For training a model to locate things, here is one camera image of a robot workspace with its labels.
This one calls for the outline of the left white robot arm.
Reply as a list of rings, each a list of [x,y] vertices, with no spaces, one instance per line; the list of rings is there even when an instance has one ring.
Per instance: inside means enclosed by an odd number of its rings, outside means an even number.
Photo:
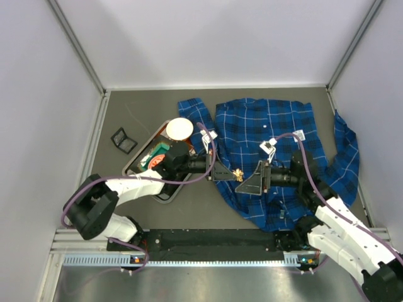
[[[199,174],[210,181],[234,181],[236,176],[219,160],[216,151],[192,155],[186,142],[174,142],[155,166],[138,174],[121,177],[89,176],[63,207],[62,219],[69,220],[84,240],[98,236],[136,244],[142,229],[115,208],[144,196],[161,194],[169,185],[183,185],[183,175]]]

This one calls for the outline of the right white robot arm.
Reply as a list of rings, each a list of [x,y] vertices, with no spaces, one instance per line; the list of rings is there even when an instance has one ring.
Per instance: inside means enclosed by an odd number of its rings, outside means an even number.
[[[325,253],[361,286],[368,301],[402,301],[402,254],[367,228],[318,176],[312,156],[296,151],[290,166],[259,161],[237,193],[262,195],[273,186],[294,187],[310,211],[293,231],[297,241]]]

